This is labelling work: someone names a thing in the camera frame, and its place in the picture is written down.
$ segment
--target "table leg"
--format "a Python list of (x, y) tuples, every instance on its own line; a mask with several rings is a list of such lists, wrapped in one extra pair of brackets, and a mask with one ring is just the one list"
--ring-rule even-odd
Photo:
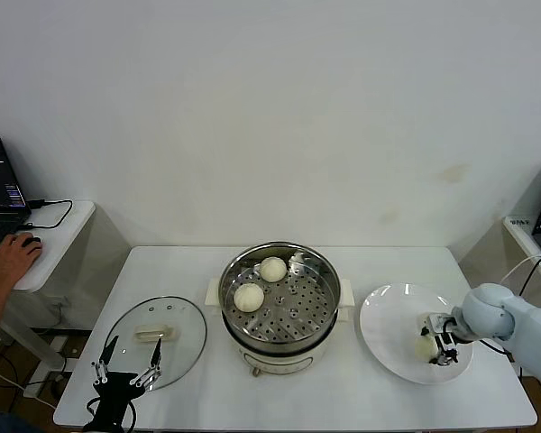
[(0, 322), (0, 328), (46, 363), (52, 371), (62, 370), (64, 358), (27, 327), (7, 304)]

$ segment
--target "glass lid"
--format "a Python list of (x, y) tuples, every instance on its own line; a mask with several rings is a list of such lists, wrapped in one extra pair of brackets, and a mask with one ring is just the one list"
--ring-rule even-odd
[(165, 296), (145, 300), (127, 311), (113, 326), (105, 347), (118, 336), (108, 370), (142, 373), (151, 363), (159, 339), (160, 372), (149, 391), (170, 385), (195, 364), (206, 342), (206, 321), (187, 299)]

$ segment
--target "white cable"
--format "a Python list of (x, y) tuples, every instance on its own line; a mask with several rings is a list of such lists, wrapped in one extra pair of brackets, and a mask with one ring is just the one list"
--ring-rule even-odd
[[(0, 374), (0, 379), (2, 379), (3, 381), (7, 381), (8, 383), (14, 385), (14, 386), (17, 387), (17, 388), (20, 388), (22, 391), (25, 391), (25, 389), (24, 389), (22, 386), (20, 386), (18, 383), (12, 382), (10, 379), (5, 378), (2, 374)], [(35, 400), (37, 400), (37, 401), (39, 401), (39, 402), (42, 403), (42, 404), (45, 404), (46, 406), (49, 406), (49, 407), (51, 407), (51, 408), (53, 408), (53, 409), (56, 409), (56, 406), (51, 405), (51, 404), (48, 403), (47, 401), (41, 400), (41, 399), (39, 399), (38, 397), (32, 397), (32, 398), (35, 399)]]
[(539, 259), (539, 258), (541, 258), (541, 253), (531, 255), (530, 257), (523, 259), (521, 262), (517, 263), (517, 265), (507, 273), (507, 275), (501, 278), (501, 281), (499, 281), (499, 284), (502, 284), (511, 275), (511, 273), (516, 271), (519, 268), (519, 266), (521, 266), (523, 263), (528, 262), (531, 259)]

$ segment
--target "white plate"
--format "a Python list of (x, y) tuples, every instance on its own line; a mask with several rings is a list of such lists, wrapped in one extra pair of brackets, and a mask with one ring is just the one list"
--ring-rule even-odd
[(361, 331), (373, 354), (389, 370), (408, 381), (449, 382), (464, 372), (472, 359), (472, 345), (457, 345), (459, 362), (432, 365), (417, 350), (421, 318), (428, 313), (449, 313), (452, 306), (421, 286), (395, 283), (379, 287), (362, 304)]

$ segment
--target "metal steamer tray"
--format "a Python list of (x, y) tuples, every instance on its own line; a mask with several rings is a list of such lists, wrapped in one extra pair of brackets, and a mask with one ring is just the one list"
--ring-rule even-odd
[[(287, 264), (287, 275), (267, 282), (259, 266), (267, 257)], [(259, 309), (245, 313), (234, 305), (234, 293), (247, 282), (264, 292)], [(227, 327), (242, 344), (268, 355), (308, 350), (330, 333), (341, 297), (340, 281), (321, 254), (302, 245), (274, 242), (255, 246), (225, 269), (218, 296)]]

